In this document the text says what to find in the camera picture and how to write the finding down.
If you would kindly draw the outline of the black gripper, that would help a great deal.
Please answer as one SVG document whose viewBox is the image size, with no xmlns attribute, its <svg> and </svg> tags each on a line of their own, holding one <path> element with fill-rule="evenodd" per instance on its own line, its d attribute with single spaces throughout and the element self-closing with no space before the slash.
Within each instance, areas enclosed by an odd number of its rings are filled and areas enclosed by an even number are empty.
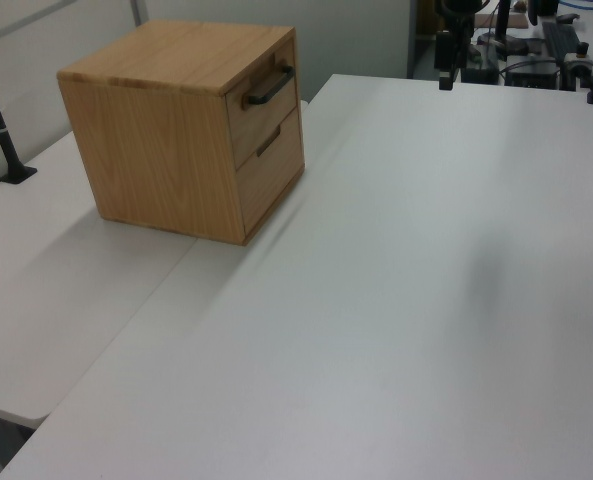
<svg viewBox="0 0 593 480">
<path fill-rule="evenodd" d="M 441 0 L 440 14 L 445 29 L 436 35 L 435 69 L 439 72 L 439 89 L 451 91 L 453 79 L 467 65 L 469 30 L 473 29 L 475 14 L 480 11 L 480 0 Z M 453 35 L 455 54 L 452 79 Z"/>
</svg>

